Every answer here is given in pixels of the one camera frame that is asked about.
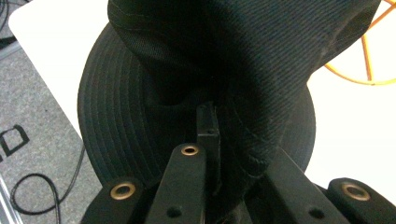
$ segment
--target brass grommet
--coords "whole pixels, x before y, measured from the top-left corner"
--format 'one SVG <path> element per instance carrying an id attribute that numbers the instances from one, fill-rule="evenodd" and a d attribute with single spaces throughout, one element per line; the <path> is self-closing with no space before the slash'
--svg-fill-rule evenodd
<path id="1" fill-rule="evenodd" d="M 181 149 L 181 154 L 185 155 L 185 156 L 194 156 L 199 152 L 198 147 L 196 146 L 184 146 Z"/>
<path id="2" fill-rule="evenodd" d="M 126 189 L 125 192 L 120 192 L 120 189 Z M 136 191 L 136 187 L 129 182 L 120 183 L 110 191 L 110 196 L 114 200 L 124 200 L 131 197 Z"/>
<path id="3" fill-rule="evenodd" d="M 341 188 L 345 193 L 345 195 L 347 195 L 350 198 L 363 202 L 370 200 L 369 192 L 367 192 L 367 190 L 363 189 L 362 187 L 356 184 L 346 182 L 342 184 Z"/>

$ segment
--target hat brim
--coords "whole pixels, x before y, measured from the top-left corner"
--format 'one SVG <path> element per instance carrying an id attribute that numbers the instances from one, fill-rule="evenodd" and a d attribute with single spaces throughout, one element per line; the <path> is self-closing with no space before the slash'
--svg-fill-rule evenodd
<path id="1" fill-rule="evenodd" d="M 147 75 L 108 24 L 92 48 L 78 92 L 81 135 L 102 183 L 121 176 L 134 176 L 144 183 L 158 179 L 173 147 L 188 140 L 188 130 L 180 127 L 195 129 L 194 123 L 183 124 L 189 122 L 194 108 L 147 110 Z M 161 116 L 169 119 L 158 119 Z M 155 139 L 157 129 L 167 135 L 162 141 Z M 305 88 L 282 138 L 282 147 L 303 170 L 312 154 L 315 131 L 314 107 Z"/>

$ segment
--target table top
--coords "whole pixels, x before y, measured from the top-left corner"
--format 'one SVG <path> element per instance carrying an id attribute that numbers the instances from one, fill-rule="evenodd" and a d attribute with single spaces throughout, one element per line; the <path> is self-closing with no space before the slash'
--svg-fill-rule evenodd
<path id="1" fill-rule="evenodd" d="M 9 20 L 12 32 L 78 133 L 78 84 L 92 45 L 108 23 L 106 4 L 107 0 L 35 0 Z M 373 53 L 386 45 L 384 34 L 376 33 L 369 36 L 377 44 Z M 364 66 L 354 67 L 361 58 L 359 45 L 358 41 L 352 52 L 334 63 L 347 62 L 343 71 L 364 72 Z M 389 53 L 394 57 L 395 51 L 396 47 Z M 376 65 L 376 72 L 389 73 L 384 64 Z M 317 138 L 306 175 L 325 188 L 334 178 L 355 178 L 396 204 L 396 84 L 359 85 L 320 68 L 308 87 L 316 110 Z"/>

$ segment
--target black hat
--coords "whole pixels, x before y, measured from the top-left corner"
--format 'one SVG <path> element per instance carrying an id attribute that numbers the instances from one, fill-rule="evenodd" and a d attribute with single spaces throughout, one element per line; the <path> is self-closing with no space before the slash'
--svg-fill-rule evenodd
<path id="1" fill-rule="evenodd" d="M 161 178 L 173 148 L 195 142 L 207 101 L 221 137 L 213 219 L 243 200 L 278 149 L 305 169 L 315 138 L 306 81 L 367 30 L 379 2 L 110 0 L 78 93 L 100 181 Z"/>

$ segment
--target white surface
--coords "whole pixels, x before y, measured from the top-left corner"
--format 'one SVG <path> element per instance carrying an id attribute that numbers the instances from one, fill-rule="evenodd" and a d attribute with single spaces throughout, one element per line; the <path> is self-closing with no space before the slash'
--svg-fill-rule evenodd
<path id="1" fill-rule="evenodd" d="M 10 19 L 11 30 L 78 133 L 78 83 L 90 49 L 107 23 L 106 2 L 35 0 Z M 375 73 L 383 77 L 396 74 L 396 49 L 390 44 L 396 28 L 389 21 L 394 24 L 396 18 L 381 22 L 368 36 L 375 59 L 379 54 L 388 55 L 385 61 L 374 60 Z M 361 76 L 364 65 L 359 43 L 351 50 L 334 64 L 342 71 Z M 308 85 L 318 132 L 307 176 L 325 188 L 334 178 L 355 178 L 396 203 L 396 85 L 362 86 L 323 68 Z"/>

